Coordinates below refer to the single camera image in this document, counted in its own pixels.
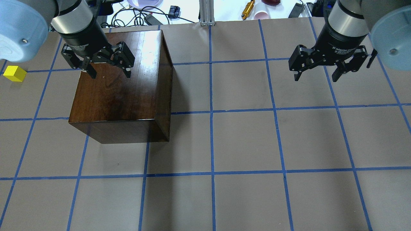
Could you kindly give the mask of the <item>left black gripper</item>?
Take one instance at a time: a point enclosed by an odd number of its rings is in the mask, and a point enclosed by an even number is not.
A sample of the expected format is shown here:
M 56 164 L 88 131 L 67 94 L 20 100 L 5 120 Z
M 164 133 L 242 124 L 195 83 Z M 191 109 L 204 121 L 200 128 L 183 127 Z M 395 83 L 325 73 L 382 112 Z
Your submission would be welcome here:
M 96 20 L 79 32 L 61 33 L 61 37 L 65 41 L 61 55 L 72 69 L 81 69 L 95 79 L 97 72 L 91 62 L 108 63 L 122 69 L 124 75 L 131 78 L 131 68 L 135 64 L 132 51 L 124 41 L 112 46 Z

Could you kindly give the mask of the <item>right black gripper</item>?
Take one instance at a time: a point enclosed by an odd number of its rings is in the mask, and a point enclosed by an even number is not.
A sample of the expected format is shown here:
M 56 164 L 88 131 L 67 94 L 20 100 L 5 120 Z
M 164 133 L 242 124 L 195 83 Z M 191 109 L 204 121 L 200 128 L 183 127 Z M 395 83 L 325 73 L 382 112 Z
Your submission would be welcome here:
M 299 81 L 306 70 L 322 63 L 336 64 L 337 68 L 332 74 L 334 83 L 345 73 L 357 72 L 368 57 L 366 47 L 360 46 L 365 37 L 345 36 L 325 24 L 313 48 L 299 44 L 289 58 L 289 70 L 294 73 L 294 81 Z

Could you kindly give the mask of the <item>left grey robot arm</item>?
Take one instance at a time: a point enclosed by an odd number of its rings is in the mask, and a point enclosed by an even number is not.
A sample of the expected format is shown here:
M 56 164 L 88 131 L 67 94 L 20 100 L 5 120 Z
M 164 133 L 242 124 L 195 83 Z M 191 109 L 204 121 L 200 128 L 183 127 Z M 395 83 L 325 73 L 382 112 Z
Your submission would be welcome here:
M 22 63 L 33 59 L 53 28 L 65 41 L 61 54 L 72 69 L 95 79 L 92 63 L 122 69 L 127 78 L 135 56 L 125 42 L 109 43 L 85 0 L 2 0 L 0 57 Z

